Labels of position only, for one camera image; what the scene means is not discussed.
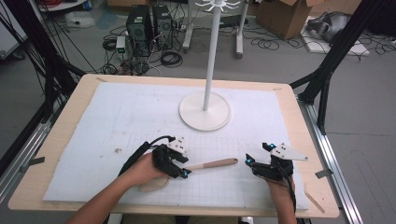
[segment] hand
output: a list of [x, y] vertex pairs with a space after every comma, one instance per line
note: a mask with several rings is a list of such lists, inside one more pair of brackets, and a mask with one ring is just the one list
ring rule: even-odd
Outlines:
[[152, 153], [143, 155], [131, 168], [120, 176], [127, 181], [130, 188], [143, 185], [153, 178], [168, 177], [167, 174], [154, 167]]

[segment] electronic equipment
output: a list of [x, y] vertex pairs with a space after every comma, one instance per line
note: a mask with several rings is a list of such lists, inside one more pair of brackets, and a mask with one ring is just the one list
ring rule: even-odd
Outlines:
[[171, 49], [173, 47], [173, 19], [167, 6], [153, 6], [152, 17], [154, 35], [157, 37], [158, 49]]
[[[168, 144], [154, 145], [162, 139], [167, 139]], [[154, 166], [160, 171], [166, 173], [169, 176], [172, 176], [173, 178], [177, 178], [179, 176], [187, 178], [189, 176], [189, 173], [191, 173], [190, 170], [180, 168], [173, 163], [173, 160], [181, 163], [185, 163], [189, 160], [189, 158], [185, 156], [187, 150], [184, 148], [184, 137], [175, 138], [169, 135], [165, 135], [155, 139], [151, 143], [143, 143], [143, 145], [140, 146], [134, 152], [134, 154], [132, 154], [132, 156], [123, 164], [119, 172], [119, 176], [127, 171], [132, 165], [134, 165], [134, 163], [137, 162], [137, 160], [139, 160], [139, 158], [150, 149], [152, 149], [152, 162]]]
[[282, 143], [279, 146], [274, 144], [268, 145], [262, 143], [262, 148], [271, 154], [271, 161], [269, 164], [256, 162], [251, 156], [246, 154], [247, 159], [245, 164], [250, 167], [251, 172], [269, 181], [281, 181], [284, 180], [287, 188], [289, 189], [291, 200], [293, 201], [294, 213], [296, 212], [296, 197], [294, 189], [291, 186], [290, 176], [293, 174], [293, 162], [294, 161], [308, 161], [308, 157]]
[[236, 25], [239, 25], [240, 22], [241, 22], [240, 15], [221, 17], [219, 28], [221, 29], [226, 27], [235, 27]]
[[179, 3], [179, 4], [188, 4], [189, 0], [168, 0], [169, 2]]
[[121, 61], [126, 61], [128, 59], [128, 50], [126, 48], [125, 40], [126, 40], [125, 36], [123, 35], [117, 36], [116, 50]]
[[153, 38], [149, 6], [134, 5], [126, 21], [134, 56], [148, 57], [149, 45]]

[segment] metal frame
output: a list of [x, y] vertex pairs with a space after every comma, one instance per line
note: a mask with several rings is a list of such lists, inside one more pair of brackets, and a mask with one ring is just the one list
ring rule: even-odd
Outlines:
[[191, 42], [191, 37], [192, 37], [192, 31], [194, 30], [194, 24], [192, 23], [192, 18], [191, 18], [191, 11], [192, 11], [192, 0], [188, 0], [187, 4], [187, 30], [186, 34], [184, 36], [184, 42], [183, 42], [183, 51], [184, 53], [187, 53], [187, 50], [190, 47], [190, 42]]
[[316, 123], [318, 122], [318, 112], [313, 105], [304, 105], [309, 121], [314, 130], [315, 137], [318, 141], [318, 146], [322, 154], [322, 158], [326, 162], [329, 169], [332, 170], [331, 181], [338, 193], [338, 197], [343, 205], [346, 218], [351, 224], [362, 224], [361, 214], [358, 211], [352, 195], [347, 186], [347, 182], [344, 179], [344, 175], [341, 171], [338, 161], [335, 158], [332, 146], [330, 145], [329, 138], [321, 133], [320, 128]]
[[335, 38], [332, 48], [318, 69], [290, 83], [293, 89], [308, 83], [304, 92], [298, 95], [306, 104], [312, 105], [320, 93], [317, 124], [322, 134], [326, 134], [324, 125], [332, 74], [385, 2], [385, 0], [362, 0], [345, 29]]
[[[53, 107], [54, 111], [62, 110], [58, 103]], [[55, 122], [55, 117], [58, 114], [53, 114], [47, 121], [42, 121], [37, 124], [35, 129], [26, 140], [25, 144], [14, 157], [11, 164], [3, 172], [0, 177], [0, 203], [6, 198], [9, 191], [12, 189], [18, 178], [22, 176], [29, 166], [29, 161], [35, 156], [41, 145], [44, 143], [47, 135], [50, 132], [52, 123]]]

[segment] floor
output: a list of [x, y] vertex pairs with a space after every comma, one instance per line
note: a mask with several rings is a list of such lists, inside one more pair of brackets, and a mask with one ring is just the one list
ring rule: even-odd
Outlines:
[[[96, 24], [91, 28], [71, 29], [68, 35], [94, 68], [104, 63], [103, 36], [122, 26], [126, 17], [99, 7], [91, 11]], [[210, 24], [210, 16], [200, 12], [197, 25]], [[247, 29], [258, 28], [249, 18]], [[219, 35], [214, 79], [255, 82], [291, 83], [304, 77], [323, 61], [324, 54], [308, 53], [305, 47], [293, 48], [276, 41], [277, 50], [262, 49], [244, 39], [242, 59], [234, 56], [235, 37], [230, 29]], [[246, 37], [262, 36], [246, 32]], [[76, 49], [60, 35], [72, 64], [92, 70]], [[182, 54], [178, 68], [150, 69], [150, 77], [205, 78], [210, 33], [193, 33], [191, 49]], [[353, 199], [364, 223], [393, 223], [396, 219], [396, 175], [392, 164], [396, 158], [396, 89], [394, 76], [396, 52], [377, 54], [370, 50], [368, 57], [359, 60], [347, 56], [332, 78], [326, 116], [326, 131], [334, 154], [343, 170]], [[0, 61], [0, 156], [9, 148], [21, 129], [33, 116], [44, 98], [33, 66], [26, 60]], [[7, 200], [0, 204], [0, 223], [60, 223], [71, 214], [50, 212], [10, 211]], [[255, 217], [255, 223], [276, 223], [274, 218]], [[347, 223], [344, 216], [337, 219], [313, 218], [313, 223]]]

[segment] white hook rack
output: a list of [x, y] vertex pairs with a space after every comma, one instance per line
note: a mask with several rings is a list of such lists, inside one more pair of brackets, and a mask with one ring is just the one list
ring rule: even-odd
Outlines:
[[240, 4], [240, 2], [228, 3], [227, 0], [203, 0], [203, 1], [207, 3], [204, 4], [195, 3], [195, 5], [197, 5], [198, 7], [206, 7], [212, 5], [212, 7], [210, 7], [207, 11], [211, 11], [214, 7], [219, 7], [221, 11], [224, 11], [223, 7], [235, 9], [237, 7], [233, 7], [233, 6], [237, 6], [238, 4]]

